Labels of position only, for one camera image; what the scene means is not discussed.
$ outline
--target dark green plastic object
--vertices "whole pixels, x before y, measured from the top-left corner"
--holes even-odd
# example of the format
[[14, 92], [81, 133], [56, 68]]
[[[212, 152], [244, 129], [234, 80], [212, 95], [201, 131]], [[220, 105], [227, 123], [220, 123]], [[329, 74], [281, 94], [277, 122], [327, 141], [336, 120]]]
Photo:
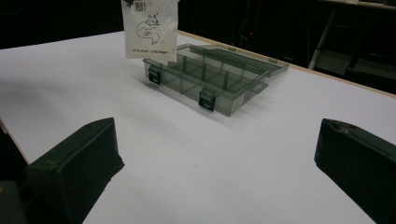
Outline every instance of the dark green plastic object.
[[62, 223], [82, 223], [124, 163], [114, 119], [87, 124], [27, 167], [33, 192]]
[[357, 126], [324, 119], [315, 162], [375, 223], [396, 223], [396, 146]]

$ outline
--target white surface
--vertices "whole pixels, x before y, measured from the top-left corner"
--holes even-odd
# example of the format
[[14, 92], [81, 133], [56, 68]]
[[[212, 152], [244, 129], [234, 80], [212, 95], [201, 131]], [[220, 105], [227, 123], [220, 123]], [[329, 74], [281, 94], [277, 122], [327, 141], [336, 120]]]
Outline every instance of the white surface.
[[323, 118], [396, 144], [396, 98], [290, 68], [228, 118], [161, 93], [142, 60], [124, 58], [123, 41], [0, 50], [0, 118], [29, 161], [115, 118], [126, 165], [84, 223], [374, 223], [314, 153]]

